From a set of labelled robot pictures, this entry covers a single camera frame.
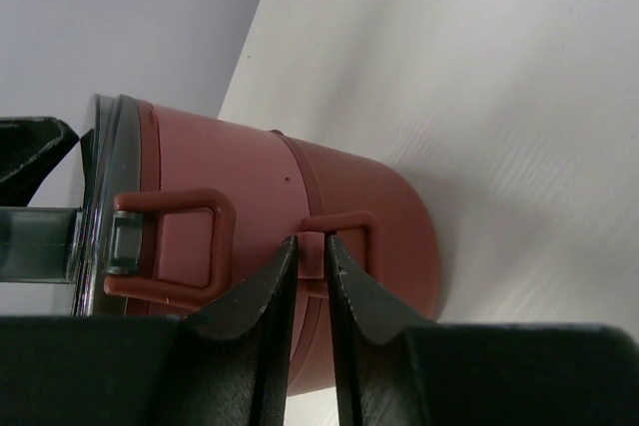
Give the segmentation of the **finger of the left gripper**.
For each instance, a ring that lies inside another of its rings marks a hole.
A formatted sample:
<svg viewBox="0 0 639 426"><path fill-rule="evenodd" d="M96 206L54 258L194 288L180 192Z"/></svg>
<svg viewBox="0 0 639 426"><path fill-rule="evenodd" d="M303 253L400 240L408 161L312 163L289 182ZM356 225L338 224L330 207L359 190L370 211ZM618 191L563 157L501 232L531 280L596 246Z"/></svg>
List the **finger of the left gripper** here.
<svg viewBox="0 0 639 426"><path fill-rule="evenodd" d="M1 206L26 207L79 136L52 117L1 119Z"/></svg>

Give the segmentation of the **pink steel-lined pot with handles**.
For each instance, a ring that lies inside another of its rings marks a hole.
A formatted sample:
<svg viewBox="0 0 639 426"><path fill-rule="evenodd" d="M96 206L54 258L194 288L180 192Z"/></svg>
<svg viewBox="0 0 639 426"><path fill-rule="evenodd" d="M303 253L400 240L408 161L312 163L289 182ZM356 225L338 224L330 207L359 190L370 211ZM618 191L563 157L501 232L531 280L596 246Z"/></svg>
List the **pink steel-lined pot with handles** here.
<svg viewBox="0 0 639 426"><path fill-rule="evenodd" d="M143 192L216 190L236 216L158 213L145 225L140 274L154 283L224 292L254 274L317 209L290 142L268 132L137 103Z"/></svg>

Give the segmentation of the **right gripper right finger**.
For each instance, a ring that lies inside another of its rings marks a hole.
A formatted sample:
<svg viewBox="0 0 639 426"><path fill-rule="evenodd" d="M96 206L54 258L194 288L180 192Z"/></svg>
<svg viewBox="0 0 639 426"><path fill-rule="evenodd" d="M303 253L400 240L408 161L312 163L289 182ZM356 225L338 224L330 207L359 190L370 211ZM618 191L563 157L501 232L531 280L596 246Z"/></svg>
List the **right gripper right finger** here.
<svg viewBox="0 0 639 426"><path fill-rule="evenodd" d="M438 324L337 237L326 277L343 425L634 425L638 345L586 323Z"/></svg>

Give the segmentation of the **grey transparent lid with handles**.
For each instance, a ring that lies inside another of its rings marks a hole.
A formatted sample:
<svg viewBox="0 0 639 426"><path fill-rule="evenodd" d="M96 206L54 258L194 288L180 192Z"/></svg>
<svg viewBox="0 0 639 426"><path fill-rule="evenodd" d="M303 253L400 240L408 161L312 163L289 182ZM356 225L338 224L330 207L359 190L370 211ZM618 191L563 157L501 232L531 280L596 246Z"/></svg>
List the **grey transparent lid with handles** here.
<svg viewBox="0 0 639 426"><path fill-rule="evenodd" d="M191 311L226 292L215 284L197 289L154 283L140 274L149 217L206 205L221 221L234 223L236 213L216 190L141 191L138 102L128 96L91 100L90 128L75 132L79 141L72 149L81 152L78 207L34 208L31 201L1 206L3 281L70 283L75 316L144 314L153 303Z"/></svg>

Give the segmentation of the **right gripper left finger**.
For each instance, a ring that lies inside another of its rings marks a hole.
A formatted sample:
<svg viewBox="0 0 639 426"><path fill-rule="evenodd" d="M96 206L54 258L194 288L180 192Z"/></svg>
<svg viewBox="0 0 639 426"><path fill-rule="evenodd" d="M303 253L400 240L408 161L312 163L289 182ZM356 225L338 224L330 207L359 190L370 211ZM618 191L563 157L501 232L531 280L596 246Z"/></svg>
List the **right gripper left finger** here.
<svg viewBox="0 0 639 426"><path fill-rule="evenodd" d="M6 316L5 425L280 425L299 246L177 316Z"/></svg>

